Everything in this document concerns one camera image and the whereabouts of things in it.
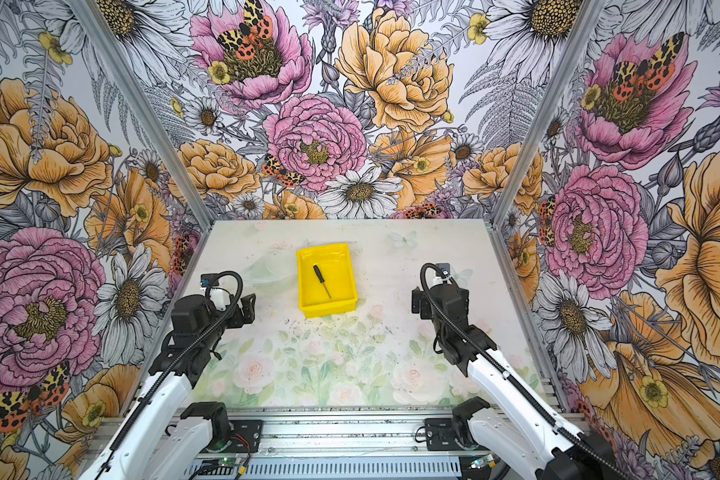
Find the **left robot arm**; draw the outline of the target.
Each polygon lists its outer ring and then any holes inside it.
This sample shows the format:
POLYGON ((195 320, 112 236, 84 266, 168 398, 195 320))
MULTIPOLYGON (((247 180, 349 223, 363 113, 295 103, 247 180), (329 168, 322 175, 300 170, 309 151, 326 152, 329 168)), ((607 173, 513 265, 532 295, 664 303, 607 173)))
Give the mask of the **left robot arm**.
POLYGON ((232 430, 222 402, 189 405, 172 423, 212 358, 224 333, 255 319, 256 296, 243 294, 235 271, 205 274, 201 294, 177 300, 172 330, 149 367, 131 409, 82 479, 184 479, 202 450, 224 447, 232 430))

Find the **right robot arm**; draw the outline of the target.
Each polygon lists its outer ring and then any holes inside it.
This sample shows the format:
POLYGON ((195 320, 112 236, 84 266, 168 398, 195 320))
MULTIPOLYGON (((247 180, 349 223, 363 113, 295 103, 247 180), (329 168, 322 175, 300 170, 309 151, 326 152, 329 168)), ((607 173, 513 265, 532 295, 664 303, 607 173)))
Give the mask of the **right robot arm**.
POLYGON ((586 433, 552 408, 517 374, 497 344, 468 319, 470 298, 442 265, 426 263, 411 311, 431 321, 433 350, 479 389, 452 410, 465 449, 485 448, 523 479, 624 479, 611 443, 586 433))

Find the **black screwdriver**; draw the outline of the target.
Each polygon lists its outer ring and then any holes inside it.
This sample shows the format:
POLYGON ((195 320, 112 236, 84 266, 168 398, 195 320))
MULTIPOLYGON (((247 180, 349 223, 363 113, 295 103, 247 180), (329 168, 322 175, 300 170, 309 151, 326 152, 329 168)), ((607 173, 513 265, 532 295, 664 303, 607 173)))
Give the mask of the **black screwdriver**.
POLYGON ((325 278, 324 278, 324 275, 322 274, 322 271, 321 271, 320 267, 319 267, 317 264, 314 264, 312 268, 313 268, 313 272, 315 273, 315 275, 316 275, 316 277, 317 277, 317 280, 318 280, 319 284, 322 286, 322 288, 323 288, 323 290, 325 291, 327 297, 328 297, 329 299, 332 299, 331 293, 330 293, 330 291, 329 291, 329 289, 328 289, 328 287, 327 287, 326 280, 325 280, 325 278))

